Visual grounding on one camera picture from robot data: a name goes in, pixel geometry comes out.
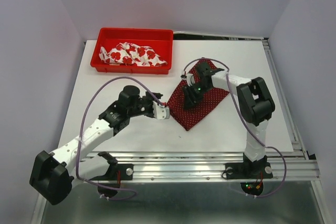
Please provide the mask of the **dark red polka-dot skirt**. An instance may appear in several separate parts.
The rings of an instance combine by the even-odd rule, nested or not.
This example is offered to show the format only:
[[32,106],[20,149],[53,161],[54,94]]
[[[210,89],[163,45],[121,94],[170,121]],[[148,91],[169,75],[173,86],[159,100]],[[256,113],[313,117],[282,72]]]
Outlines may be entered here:
[[185,110],[184,94],[182,88],[187,86],[186,81],[181,80],[171,94],[167,106],[170,108],[170,114],[186,131],[193,128],[210,112],[212,112],[221,101],[229,95],[229,91],[213,87],[211,83],[211,74],[219,70],[210,59],[200,59],[191,70],[184,69],[183,73],[192,73],[195,83],[201,82],[210,86],[210,90],[204,94],[203,100],[196,107]]

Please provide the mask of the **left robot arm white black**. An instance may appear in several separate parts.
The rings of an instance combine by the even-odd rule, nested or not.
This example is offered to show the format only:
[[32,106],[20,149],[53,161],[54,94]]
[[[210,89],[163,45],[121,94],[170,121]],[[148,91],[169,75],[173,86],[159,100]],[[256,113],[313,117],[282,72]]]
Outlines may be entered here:
[[50,153],[41,151],[35,157],[30,185],[51,205],[61,203],[79,182],[88,182],[79,174],[80,161],[127,127],[131,118],[146,116],[165,120],[170,117],[170,109],[161,103],[161,97],[162,94],[150,91],[141,97],[139,88],[125,86],[118,99],[87,129],[80,127],[77,137]]

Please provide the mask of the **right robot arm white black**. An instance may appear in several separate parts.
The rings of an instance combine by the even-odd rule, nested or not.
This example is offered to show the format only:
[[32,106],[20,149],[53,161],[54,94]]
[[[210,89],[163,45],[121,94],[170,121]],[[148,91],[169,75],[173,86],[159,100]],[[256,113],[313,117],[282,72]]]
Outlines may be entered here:
[[229,73],[229,68],[214,68],[206,62],[196,66],[199,81],[192,73],[182,71],[186,81],[182,88],[184,109],[192,109],[214,88],[228,91],[247,131],[243,161],[228,166],[227,174],[242,173],[253,177],[266,167],[266,129],[275,111],[275,103],[263,78],[243,78]]

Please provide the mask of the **white red floral skirt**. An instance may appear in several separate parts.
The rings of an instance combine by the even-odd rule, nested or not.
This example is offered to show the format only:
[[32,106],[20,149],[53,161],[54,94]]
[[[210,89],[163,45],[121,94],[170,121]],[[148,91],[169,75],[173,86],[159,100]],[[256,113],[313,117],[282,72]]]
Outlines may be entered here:
[[160,67],[167,62],[150,46],[139,46],[134,43],[118,43],[109,52],[100,47],[99,58],[103,63],[117,66]]

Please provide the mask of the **red plastic bin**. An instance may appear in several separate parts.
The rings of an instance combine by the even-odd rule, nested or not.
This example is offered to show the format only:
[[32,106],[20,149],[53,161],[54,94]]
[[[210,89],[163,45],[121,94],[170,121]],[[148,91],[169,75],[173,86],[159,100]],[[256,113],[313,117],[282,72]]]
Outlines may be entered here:
[[168,74],[173,31],[101,28],[90,65],[98,72]]

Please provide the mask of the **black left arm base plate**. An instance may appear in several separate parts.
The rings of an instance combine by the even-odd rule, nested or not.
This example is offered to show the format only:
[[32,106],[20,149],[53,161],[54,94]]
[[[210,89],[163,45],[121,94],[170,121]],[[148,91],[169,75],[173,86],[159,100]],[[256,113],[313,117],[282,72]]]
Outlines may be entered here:
[[134,165],[131,163],[109,165],[105,173],[91,177],[90,180],[97,181],[130,181],[133,179]]

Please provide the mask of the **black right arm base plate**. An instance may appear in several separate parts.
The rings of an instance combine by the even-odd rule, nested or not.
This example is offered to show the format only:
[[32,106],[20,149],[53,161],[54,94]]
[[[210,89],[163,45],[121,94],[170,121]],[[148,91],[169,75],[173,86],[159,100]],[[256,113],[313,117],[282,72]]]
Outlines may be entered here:
[[258,164],[249,162],[226,163],[221,176],[226,180],[242,180],[244,182],[249,179],[272,179],[274,177],[268,162]]

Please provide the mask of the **aluminium frame rail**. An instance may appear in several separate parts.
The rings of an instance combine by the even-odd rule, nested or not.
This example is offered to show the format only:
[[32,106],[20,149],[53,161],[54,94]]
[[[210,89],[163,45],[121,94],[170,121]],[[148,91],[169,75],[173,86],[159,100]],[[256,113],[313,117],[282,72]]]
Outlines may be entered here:
[[[105,173],[109,165],[131,163],[134,165],[133,179],[125,183],[186,183],[186,182],[244,182],[226,180],[221,174],[226,163],[241,163],[236,154],[189,153],[98,153],[93,152],[79,164],[79,174],[90,180]],[[317,161],[289,156],[285,159],[271,155],[269,164],[272,179],[249,179],[245,182],[279,182],[318,180],[320,171]]]

